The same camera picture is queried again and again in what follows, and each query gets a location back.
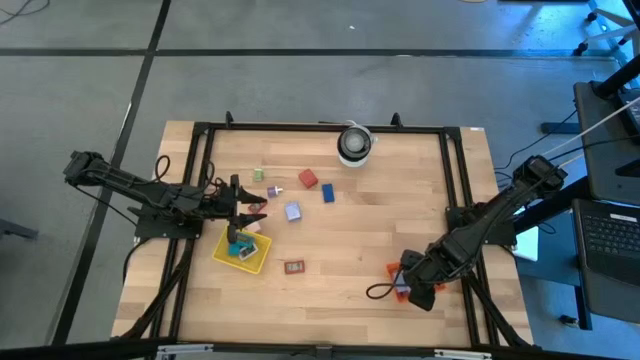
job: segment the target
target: green block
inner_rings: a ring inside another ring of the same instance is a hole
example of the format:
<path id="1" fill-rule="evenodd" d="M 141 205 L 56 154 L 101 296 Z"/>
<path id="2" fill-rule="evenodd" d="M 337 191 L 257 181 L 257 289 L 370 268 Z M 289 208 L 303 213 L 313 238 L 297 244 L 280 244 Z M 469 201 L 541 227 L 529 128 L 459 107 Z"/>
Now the green block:
<path id="1" fill-rule="evenodd" d="M 253 169 L 253 181 L 260 182 L 264 179 L 264 170 Z"/>

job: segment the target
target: chair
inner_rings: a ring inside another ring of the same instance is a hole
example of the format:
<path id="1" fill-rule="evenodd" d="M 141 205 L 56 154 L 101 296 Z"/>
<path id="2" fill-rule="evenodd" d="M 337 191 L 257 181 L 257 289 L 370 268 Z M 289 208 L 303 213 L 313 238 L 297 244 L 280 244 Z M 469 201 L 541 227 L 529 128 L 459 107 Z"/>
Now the chair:
<path id="1" fill-rule="evenodd" d="M 623 0 L 623 2 L 631 15 L 631 19 L 600 8 L 596 8 L 593 12 L 589 13 L 586 19 L 588 22 L 592 22 L 598 17 L 598 15 L 602 15 L 610 21 L 622 26 L 622 28 L 607 31 L 600 35 L 589 36 L 578 45 L 578 48 L 574 50 L 575 55 L 582 55 L 582 53 L 589 48 L 590 41 L 609 39 L 617 36 L 622 36 L 622 39 L 618 41 L 618 45 L 624 45 L 629 41 L 629 39 L 631 39 L 633 44 L 633 56 L 638 55 L 640 52 L 640 31 L 638 30 L 640 26 L 640 13 L 638 12 L 638 9 L 640 8 L 640 0 Z"/>

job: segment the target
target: teal object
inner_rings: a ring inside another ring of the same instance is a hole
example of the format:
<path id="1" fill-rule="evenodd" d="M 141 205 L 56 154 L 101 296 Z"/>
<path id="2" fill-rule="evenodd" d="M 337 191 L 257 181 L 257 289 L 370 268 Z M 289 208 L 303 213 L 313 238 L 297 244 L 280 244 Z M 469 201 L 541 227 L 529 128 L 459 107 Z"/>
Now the teal object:
<path id="1" fill-rule="evenodd" d="M 252 249 L 256 239 L 253 236 L 237 233 L 236 242 L 229 244 L 229 256 L 238 256 L 240 251 L 245 248 Z"/>
<path id="2" fill-rule="evenodd" d="M 240 250 L 242 247 L 237 242 L 235 244 L 229 245 L 229 256 L 238 256 L 240 255 Z"/>

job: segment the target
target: red block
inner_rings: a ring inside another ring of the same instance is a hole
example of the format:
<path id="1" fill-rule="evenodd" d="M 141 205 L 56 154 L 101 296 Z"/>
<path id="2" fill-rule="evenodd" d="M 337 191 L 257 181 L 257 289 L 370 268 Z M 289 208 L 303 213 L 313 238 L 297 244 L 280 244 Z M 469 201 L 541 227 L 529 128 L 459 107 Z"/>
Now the red block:
<path id="1" fill-rule="evenodd" d="M 311 169 L 307 169 L 298 174 L 298 178 L 300 178 L 300 181 L 302 181 L 307 189 L 318 183 L 318 178 L 313 174 Z"/>

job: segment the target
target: blue block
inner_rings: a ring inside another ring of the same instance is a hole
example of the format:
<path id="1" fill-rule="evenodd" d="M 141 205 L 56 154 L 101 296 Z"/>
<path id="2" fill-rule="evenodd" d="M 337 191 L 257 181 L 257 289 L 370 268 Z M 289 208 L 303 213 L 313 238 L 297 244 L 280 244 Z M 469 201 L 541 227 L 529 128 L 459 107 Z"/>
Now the blue block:
<path id="1" fill-rule="evenodd" d="M 300 205 L 297 202 L 290 202 L 284 206 L 284 212 L 287 214 L 287 220 L 294 221 L 300 220 L 302 214 L 300 213 Z"/>
<path id="2" fill-rule="evenodd" d="M 323 184 L 322 185 L 322 196 L 324 196 L 324 202 L 334 202 L 336 198 L 333 196 L 333 185 L 331 184 Z"/>

